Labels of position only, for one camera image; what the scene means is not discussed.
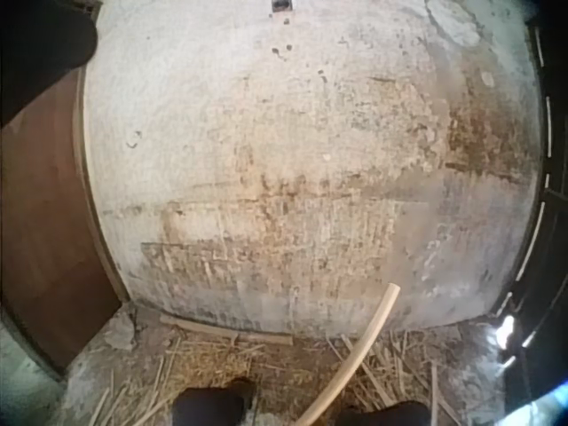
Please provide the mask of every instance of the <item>stain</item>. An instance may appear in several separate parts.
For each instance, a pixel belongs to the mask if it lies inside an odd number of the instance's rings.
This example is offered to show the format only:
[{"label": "stain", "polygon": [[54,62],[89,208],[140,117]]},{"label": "stain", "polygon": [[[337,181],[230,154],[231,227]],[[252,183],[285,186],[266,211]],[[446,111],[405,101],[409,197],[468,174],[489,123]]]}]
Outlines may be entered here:
[{"label": "stain", "polygon": [[472,77],[466,77],[466,87],[461,99],[450,104],[446,167],[510,183],[530,178],[530,141],[517,106]]},{"label": "stain", "polygon": [[160,213],[160,221],[162,222],[162,237],[165,241],[171,243],[179,243],[183,240],[183,234],[176,225],[176,216],[181,210],[179,202],[170,201]]},{"label": "stain", "polygon": [[286,62],[286,58],[281,57],[280,51],[278,49],[276,49],[275,47],[272,47],[272,53],[274,53],[278,57],[278,59],[281,59],[284,62]]},{"label": "stain", "polygon": [[266,175],[264,173],[260,175],[260,183],[262,184],[263,189],[268,193],[270,191],[270,188],[268,186],[268,183],[266,182]]},{"label": "stain", "polygon": [[384,78],[384,77],[369,77],[370,80],[378,83],[396,83],[397,81],[393,78]]},{"label": "stain", "polygon": [[255,165],[255,158],[250,145],[237,146],[235,156],[237,157],[235,169],[239,173],[246,173]]},{"label": "stain", "polygon": [[321,182],[319,182],[319,186],[325,192],[329,191],[329,179],[323,179]]}]

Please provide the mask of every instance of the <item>hay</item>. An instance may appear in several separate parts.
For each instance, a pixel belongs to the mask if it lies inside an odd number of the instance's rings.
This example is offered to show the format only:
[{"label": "hay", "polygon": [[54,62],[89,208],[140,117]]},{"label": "hay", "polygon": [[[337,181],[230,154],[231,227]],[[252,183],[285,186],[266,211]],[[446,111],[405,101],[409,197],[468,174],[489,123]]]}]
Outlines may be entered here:
[{"label": "hay", "polygon": [[[69,378],[71,384],[65,396],[67,400],[77,400],[76,394],[81,392],[77,392],[75,386],[79,383],[85,389],[88,385],[88,396],[92,401],[73,406],[62,404],[52,424],[87,424],[100,395],[108,388],[110,398],[99,414],[99,419],[104,419],[107,425],[132,426],[143,421],[145,426],[168,426],[172,396],[175,398],[187,387],[223,386],[243,375],[254,380],[260,390],[244,426],[252,426],[254,421],[262,426],[259,422],[267,415],[287,424],[296,420],[311,404],[340,367],[340,359],[349,355],[340,339],[329,346],[326,341],[308,339],[295,339],[294,346],[239,340],[232,345],[230,338],[164,326],[159,317],[144,322],[142,317],[137,317],[137,323],[144,327],[137,335],[139,345],[132,352],[109,348],[100,335],[93,339],[75,361],[79,365],[72,369],[75,376]],[[450,387],[455,377],[464,376],[462,371],[469,366],[464,353],[470,348],[460,349],[463,342],[454,335],[451,335],[451,341],[439,331],[382,336],[365,359],[373,379],[360,368],[321,420],[334,418],[346,405],[364,411],[377,409],[381,397],[376,384],[393,403],[413,399],[430,406],[431,361],[435,360],[440,408],[438,424],[465,423],[466,419],[456,413],[465,417],[473,415],[473,411],[481,411],[477,407],[491,392],[479,401],[465,400],[462,388]],[[467,338],[467,335],[461,337],[463,341]],[[492,387],[487,385],[484,389],[496,389],[493,383],[490,384]]]}]

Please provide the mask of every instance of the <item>dark panel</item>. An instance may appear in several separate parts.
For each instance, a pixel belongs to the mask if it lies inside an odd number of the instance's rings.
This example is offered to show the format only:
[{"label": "dark panel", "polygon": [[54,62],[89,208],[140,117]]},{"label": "dark panel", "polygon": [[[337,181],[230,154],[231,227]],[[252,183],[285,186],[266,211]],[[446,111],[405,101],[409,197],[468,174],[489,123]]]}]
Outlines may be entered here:
[{"label": "dark panel", "polygon": [[72,72],[4,127],[3,304],[62,371],[119,307],[75,169]]}]

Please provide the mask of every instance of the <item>wooden stick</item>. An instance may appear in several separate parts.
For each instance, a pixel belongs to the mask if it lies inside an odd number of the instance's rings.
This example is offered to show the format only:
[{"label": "wooden stick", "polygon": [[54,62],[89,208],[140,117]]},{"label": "wooden stick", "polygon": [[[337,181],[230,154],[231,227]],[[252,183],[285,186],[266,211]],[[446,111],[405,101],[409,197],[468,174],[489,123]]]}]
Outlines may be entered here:
[{"label": "wooden stick", "polygon": [[156,374],[156,378],[154,380],[154,387],[152,388],[152,397],[150,398],[150,404],[148,404],[148,406],[146,407],[146,412],[150,411],[150,408],[152,408],[154,402],[156,402],[156,398],[158,398],[158,383],[160,383],[160,375],[162,374],[163,363],[164,357],[161,357],[160,365],[158,366],[158,373]]},{"label": "wooden stick", "polygon": [[[346,337],[345,335],[341,335],[341,338],[343,340],[343,343],[345,343],[345,346],[347,346],[347,349],[353,351],[353,344],[351,343],[349,338]],[[377,380],[377,378],[373,374],[373,370],[371,370],[371,368],[367,365],[365,361],[361,362],[361,366],[363,367],[363,371],[365,371],[365,374],[367,375],[367,377],[375,387],[384,406],[394,406],[394,401],[389,396],[387,391],[383,388],[383,386],[380,384],[380,382]]]},{"label": "wooden stick", "polygon": [[97,405],[97,408],[95,409],[95,412],[92,414],[91,420],[89,421],[89,426],[95,426],[95,422],[97,421],[97,418],[99,418],[100,410],[103,409],[103,405],[105,404],[105,400],[107,399],[109,391],[110,389],[106,388],[105,393],[103,393],[103,396],[100,398],[99,404]]},{"label": "wooden stick", "polygon": [[108,411],[108,413],[106,414],[105,418],[103,419],[103,421],[100,423],[100,426],[107,426],[108,422],[110,422],[110,419],[112,418],[115,409],[118,407],[118,405],[121,402],[122,397],[124,396],[124,394],[126,393],[126,386],[124,386],[121,391],[118,393],[118,397],[116,397],[116,399],[114,400],[114,403],[112,404],[112,406],[110,407],[110,410]]},{"label": "wooden stick", "polygon": [[432,415],[430,426],[438,426],[438,367],[432,362]]},{"label": "wooden stick", "polygon": [[178,355],[178,349],[179,349],[179,344],[181,342],[181,337],[178,337],[177,339],[178,340],[176,342],[176,346],[174,346],[174,351],[171,355],[170,365],[168,366],[168,371],[166,372],[166,375],[163,378],[162,387],[160,388],[160,391],[166,389],[166,385],[168,384],[168,380],[170,379],[171,368],[174,366],[174,360],[176,359],[176,355]]},{"label": "wooden stick", "polygon": [[162,408],[168,402],[170,402],[172,398],[173,398],[173,395],[170,395],[169,397],[161,400],[158,404],[156,404],[154,406],[154,408],[152,408],[150,411],[148,411],[146,414],[144,414],[142,417],[140,417],[132,426],[142,426],[146,422],[146,420],[148,420],[150,417],[152,417],[154,414],[156,414],[158,412],[158,410],[160,410],[160,408]]},{"label": "wooden stick", "polygon": [[373,342],[376,340],[376,337],[379,335],[381,328],[383,328],[384,322],[387,320],[389,313],[391,313],[392,306],[397,300],[399,291],[399,286],[389,284],[365,333],[363,333],[363,336],[361,336],[347,360],[339,367],[334,378],[331,379],[326,388],[320,393],[316,400],[313,401],[312,405],[294,423],[295,426],[311,426],[320,418],[321,414],[329,407],[347,382],[353,377],[353,374],[355,374],[373,345]]},{"label": "wooden stick", "polygon": [[371,406],[371,404],[366,402],[365,399],[361,396],[361,394],[357,391],[356,386],[353,387],[353,394],[355,395],[355,398],[357,398],[359,400],[359,402],[363,405],[363,407],[365,408],[366,411],[372,411],[373,410],[373,407]]},{"label": "wooden stick", "polygon": [[361,381],[359,381],[359,386],[363,390],[363,393],[365,394],[365,396],[369,399],[369,401],[371,401],[371,404],[373,404],[373,406],[375,407],[375,410],[382,410],[383,407],[379,405],[379,403],[376,401],[376,398],[373,398],[373,395],[371,395],[371,392],[369,392],[369,389],[367,389],[365,386],[363,386],[363,383]]},{"label": "wooden stick", "polygon": [[231,330],[229,328],[207,326],[198,322],[193,322],[187,319],[179,319],[171,317],[170,315],[163,314],[160,317],[163,324],[177,326],[184,330],[194,331],[196,333],[206,333],[208,335],[220,335],[228,337],[232,341],[240,339],[246,342],[259,342],[259,343],[274,343],[285,344],[287,346],[294,346],[294,341],[291,335],[268,335],[264,333],[241,333],[239,331]]},{"label": "wooden stick", "polygon": [[[397,351],[395,351],[395,354],[400,357],[400,353],[398,353]],[[405,365],[406,368],[408,368],[408,371],[410,371],[414,378],[418,381],[419,384],[422,385],[422,387],[426,390],[429,391],[430,390],[430,386],[428,385],[428,382],[426,382],[426,380],[424,380],[424,378],[420,375],[420,373],[418,373],[418,369],[414,368],[414,366],[412,364],[410,364],[410,362],[404,358],[402,359],[402,363]],[[444,396],[438,392],[438,403],[440,404],[440,406],[444,409],[444,411],[446,411],[447,415],[450,416],[450,418],[456,423],[456,424],[461,424],[460,422],[460,418],[458,417],[458,414],[454,411],[454,409],[446,402],[446,399],[444,398]]]},{"label": "wooden stick", "polygon": [[[343,357],[341,356],[341,353],[339,353],[339,351],[335,348],[335,346],[331,343],[331,341],[329,340],[329,337],[326,336],[326,340],[327,340],[327,344],[329,345],[329,347],[331,347],[332,351],[334,352],[334,354],[339,358],[340,361],[343,362]],[[367,388],[365,386],[363,386],[363,383],[361,383],[359,381],[359,387],[363,390],[363,392],[365,393],[365,396],[369,399],[369,401],[371,401],[371,403],[373,404],[373,406],[377,409],[380,410],[383,407],[380,406],[377,402],[376,399],[373,398],[370,394],[370,392],[367,390]]]}]

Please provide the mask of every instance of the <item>black object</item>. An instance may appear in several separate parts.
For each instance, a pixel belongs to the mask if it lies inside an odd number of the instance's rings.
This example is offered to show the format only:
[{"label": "black object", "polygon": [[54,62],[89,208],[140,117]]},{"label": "black object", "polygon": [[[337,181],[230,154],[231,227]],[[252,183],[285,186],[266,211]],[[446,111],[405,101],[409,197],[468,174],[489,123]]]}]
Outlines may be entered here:
[{"label": "black object", "polygon": [[495,308],[516,318],[503,353],[504,361],[515,357],[505,374],[507,413],[568,380],[568,26],[564,12],[541,2],[527,27],[541,94],[542,165],[516,277]]},{"label": "black object", "polygon": [[335,426],[428,426],[430,410],[420,402],[406,401],[383,410],[359,413],[352,408],[343,410]]},{"label": "black object", "polygon": [[246,378],[224,388],[188,388],[171,407],[173,426],[236,426],[252,406],[256,386]]},{"label": "black object", "polygon": [[0,0],[2,127],[23,107],[87,63],[97,49],[92,19],[52,0]]}]

